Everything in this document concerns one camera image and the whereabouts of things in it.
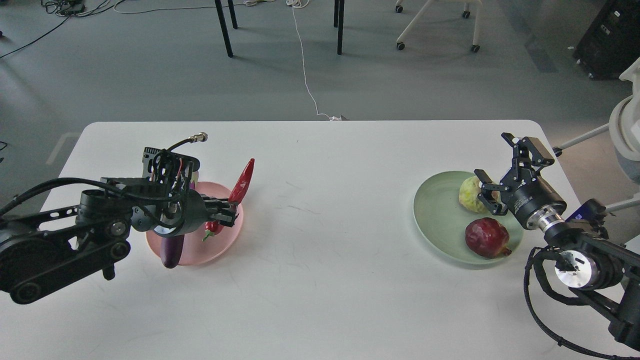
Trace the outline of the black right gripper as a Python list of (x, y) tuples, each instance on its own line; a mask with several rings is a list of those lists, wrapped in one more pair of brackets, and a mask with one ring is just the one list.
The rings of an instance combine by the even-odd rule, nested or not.
[[(515, 137), (509, 132), (501, 137), (512, 148), (510, 169), (499, 184), (486, 171), (475, 169), (480, 182), (477, 197), (492, 215), (512, 214), (522, 228), (545, 231), (567, 209), (567, 203), (541, 175), (542, 169), (555, 164), (555, 157), (537, 137)], [(494, 192), (500, 193), (500, 201)]]

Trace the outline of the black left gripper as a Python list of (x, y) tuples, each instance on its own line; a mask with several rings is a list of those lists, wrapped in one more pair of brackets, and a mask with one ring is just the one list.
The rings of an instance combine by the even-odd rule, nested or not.
[(235, 210), (208, 212), (206, 208), (235, 208), (239, 202), (228, 198), (202, 197), (197, 191), (188, 191), (178, 202), (165, 203), (160, 208), (159, 222), (154, 221), (151, 230), (160, 237), (178, 237), (195, 231), (205, 223), (206, 229), (214, 224), (234, 227), (239, 214)]

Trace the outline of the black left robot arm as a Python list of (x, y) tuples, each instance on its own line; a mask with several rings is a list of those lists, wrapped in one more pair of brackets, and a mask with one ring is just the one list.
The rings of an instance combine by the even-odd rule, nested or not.
[[(224, 198), (195, 187), (201, 163), (176, 148), (205, 142), (200, 132), (169, 148), (147, 146), (141, 177), (60, 177), (18, 194), (1, 208), (0, 287), (14, 303), (29, 305), (78, 280), (102, 272), (115, 277), (115, 264), (129, 255), (131, 230), (161, 237), (160, 259), (172, 269), (183, 253), (185, 235), (205, 227), (205, 238), (231, 228), (249, 189), (254, 160)], [(16, 218), (7, 213), (36, 195), (67, 185), (85, 184), (77, 205)]]

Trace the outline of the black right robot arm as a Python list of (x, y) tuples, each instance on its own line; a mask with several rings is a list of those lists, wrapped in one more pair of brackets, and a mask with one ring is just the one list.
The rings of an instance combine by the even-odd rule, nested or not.
[(563, 305), (591, 307), (609, 321), (608, 332), (615, 341), (638, 350), (639, 255), (610, 242), (604, 228), (607, 209), (595, 199), (583, 203), (568, 219), (562, 217), (567, 203), (541, 174), (555, 159), (537, 137), (508, 132), (501, 137), (512, 149), (510, 169), (498, 183), (476, 169), (478, 198), (493, 215), (512, 214), (522, 228), (542, 231), (546, 246), (530, 251), (523, 278), (526, 306), (535, 323), (560, 347), (617, 359), (574, 344), (542, 322), (531, 303), (531, 272), (547, 296)]

